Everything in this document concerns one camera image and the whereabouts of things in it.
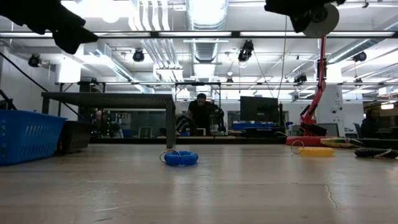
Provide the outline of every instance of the black cloth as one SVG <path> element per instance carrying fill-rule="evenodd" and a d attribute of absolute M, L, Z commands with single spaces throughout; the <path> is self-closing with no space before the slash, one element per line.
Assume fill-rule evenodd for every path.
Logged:
<path fill-rule="evenodd" d="M 376 138 L 375 132 L 379 131 L 380 124 L 375 119 L 364 119 L 361 125 L 361 133 L 364 138 Z"/>
<path fill-rule="evenodd" d="M 192 101 L 188 107 L 197 128 L 205 128 L 206 135 L 210 135 L 210 107 L 210 102 L 206 101 L 203 106 L 199 106 L 197 100 Z"/>

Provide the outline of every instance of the ceiling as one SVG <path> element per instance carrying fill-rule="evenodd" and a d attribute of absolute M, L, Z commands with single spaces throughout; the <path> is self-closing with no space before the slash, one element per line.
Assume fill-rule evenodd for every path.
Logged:
<path fill-rule="evenodd" d="M 74 1 L 63 1 L 65 5 L 73 4 Z M 339 8 L 340 21 L 335 30 L 343 31 L 369 31 L 380 30 L 380 26 L 386 21 L 396 17 L 398 22 L 397 10 L 398 0 L 395 1 L 368 1 L 369 7 L 363 9 L 361 6 L 364 1 L 348 1 L 344 6 Z M 122 17 L 115 23 L 107 23 L 100 17 L 86 17 L 86 28 L 93 31 L 131 31 L 129 26 L 129 11 L 125 10 L 130 5 L 130 1 L 115 1 L 114 6 L 109 8 L 108 13 L 118 12 Z M 285 16 L 266 12 L 263 8 L 264 1 L 246 1 L 246 0 L 230 0 L 226 16 L 225 30 L 293 30 L 290 20 Z M 184 9 L 185 2 L 181 0 L 169 1 L 169 25 L 172 30 L 187 30 L 187 12 Z M 149 20 L 152 19 L 152 8 L 149 9 Z M 12 25 L 11 21 L 6 18 L 0 18 L 1 32 L 19 32 L 29 31 L 26 27 Z M 317 39 L 253 39 L 255 55 L 253 55 L 246 68 L 240 68 L 237 61 L 237 53 L 244 43 L 244 39 L 224 39 L 227 43 L 220 44 L 218 56 L 213 61 L 216 63 L 215 72 L 208 81 L 225 82 L 227 73 L 232 72 L 234 82 L 263 82 L 264 77 L 267 82 L 285 82 L 292 81 L 295 74 L 285 78 L 292 70 L 306 62 L 308 59 L 319 54 Z M 111 47 L 112 58 L 117 60 L 126 70 L 128 70 L 134 79 L 140 82 L 158 82 L 153 76 L 154 62 L 145 54 L 143 62 L 134 62 L 132 55 L 136 48 L 143 48 L 139 39 L 107 39 L 102 40 Z M 348 44 L 356 41 L 356 39 L 328 39 L 326 42 L 326 53 L 332 54 Z M 9 39 L 2 40 L 4 45 L 9 45 Z M 343 81 L 352 82 L 354 76 L 365 75 L 370 72 L 378 71 L 392 64 L 398 63 L 398 39 L 387 39 L 381 43 L 368 48 L 365 53 L 368 59 L 365 62 L 356 63 L 354 69 L 353 61 L 342 61 L 337 65 L 341 68 Z M 27 57 L 33 50 L 41 54 L 44 60 L 51 63 L 59 63 L 65 53 L 59 51 L 54 52 L 56 45 L 53 40 L 44 39 L 13 39 L 11 47 L 14 52 Z M 178 61 L 183 68 L 183 77 L 185 81 L 192 82 L 197 80 L 193 69 L 193 59 L 191 45 L 183 43 L 183 39 L 174 39 L 174 47 L 177 53 Z M 74 56 L 78 58 L 78 62 L 83 64 L 82 75 L 95 77 L 98 80 L 107 82 L 120 82 L 120 79 L 111 69 L 96 61 L 87 53 L 79 52 Z M 314 82 L 314 69 L 309 68 L 303 71 L 307 74 L 308 82 Z M 391 70 L 382 75 L 375 75 L 365 79 L 364 82 L 383 82 L 384 80 L 394 80 L 398 78 L 398 72 Z M 251 85 L 233 85 L 226 86 L 225 89 L 247 90 L 247 94 L 253 94 L 253 89 L 267 89 L 266 86 Z M 296 87 L 284 86 L 282 89 L 295 90 Z M 354 90 L 354 86 L 344 86 L 345 90 Z M 361 93 L 373 93 L 377 90 L 377 86 L 364 88 Z M 170 88 L 157 88 L 157 91 L 170 91 Z M 137 91 L 131 86 L 109 86 L 108 91 Z M 313 89 L 301 91 L 313 92 Z"/>

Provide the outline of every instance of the wire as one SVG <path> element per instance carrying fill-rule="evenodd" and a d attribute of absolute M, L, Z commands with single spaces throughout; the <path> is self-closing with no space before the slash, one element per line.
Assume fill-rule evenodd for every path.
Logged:
<path fill-rule="evenodd" d="M 286 40 L 287 40 L 287 16 L 285 16 L 285 42 L 284 42 L 284 54 L 282 56 L 282 77 L 280 78 L 277 99 L 279 98 L 280 89 L 282 88 L 282 80 L 284 79 Z"/>
<path fill-rule="evenodd" d="M 269 85 L 268 85 L 266 76 L 264 75 L 264 72 L 262 71 L 262 68 L 261 68 L 259 59 L 257 58 L 257 54 L 256 54 L 256 52 L 254 51 L 254 49 L 253 49 L 253 53 L 254 53 L 254 56 L 255 56 L 255 58 L 256 58 L 256 60 L 257 60 L 257 64 L 259 65 L 259 68 L 260 68 L 260 71 L 261 71 L 261 75 L 262 75 L 262 77 L 264 77 L 264 81 L 265 81 L 265 83 L 267 84 L 267 88 L 268 88 L 269 92 L 271 93 L 271 96 L 274 98 L 274 95 L 272 94 L 272 90 L 269 88 Z"/>
<path fill-rule="evenodd" d="M 11 59 L 9 59 L 7 56 L 5 56 L 2 52 L 0 52 L 0 56 L 2 56 L 4 59 L 6 59 L 12 66 L 14 66 L 14 68 L 16 68 L 19 72 L 21 72 L 26 78 L 28 78 L 31 82 L 35 83 L 39 88 L 41 88 L 42 90 L 48 92 L 48 90 L 46 88 L 44 88 L 42 85 L 40 85 L 39 83 L 37 83 L 33 78 L 31 78 L 30 76 L 28 76 L 28 74 L 26 74 L 26 72 L 22 71 L 22 69 L 20 69 L 18 67 L 18 65 L 16 65 Z M 70 109 L 72 112 L 74 112 L 77 116 L 79 116 L 81 119 L 84 119 L 84 117 L 82 117 L 82 115 L 80 115 L 79 113 L 77 113 L 73 108 L 71 108 L 69 105 L 67 105 L 66 103 L 62 103 L 64 104 L 68 109 Z"/>

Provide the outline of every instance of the white wall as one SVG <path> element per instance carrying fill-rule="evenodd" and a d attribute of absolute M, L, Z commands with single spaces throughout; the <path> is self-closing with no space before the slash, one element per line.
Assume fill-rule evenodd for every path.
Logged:
<path fill-rule="evenodd" d="M 32 68 L 26 60 L 9 53 L 8 49 L 1 48 L 1 52 L 13 61 L 21 70 L 41 84 L 48 91 L 58 91 L 54 84 L 55 74 L 45 68 Z M 0 58 L 1 74 L 0 88 L 9 98 L 14 99 L 14 104 L 19 110 L 42 112 L 42 92 L 36 84 L 32 83 L 23 74 L 14 68 L 7 60 Z M 50 101 L 49 114 L 57 115 L 57 102 Z"/>
<path fill-rule="evenodd" d="M 289 112 L 289 121 L 294 124 L 300 124 L 300 113 L 308 105 L 307 102 L 283 102 L 284 111 Z M 189 102 L 177 102 L 176 112 L 188 110 Z M 227 122 L 228 111 L 239 111 L 241 109 L 240 102 L 221 102 L 221 107 L 225 113 L 224 121 Z M 345 127 L 355 130 L 353 123 L 361 124 L 363 120 L 363 104 L 360 102 L 344 102 L 343 113 Z"/>

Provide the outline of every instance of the blue plastic basket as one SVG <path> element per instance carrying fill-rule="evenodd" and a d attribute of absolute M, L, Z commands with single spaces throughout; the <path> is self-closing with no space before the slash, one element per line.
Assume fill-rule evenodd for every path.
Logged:
<path fill-rule="evenodd" d="M 50 157 L 66 118 L 0 110 L 0 166 Z"/>

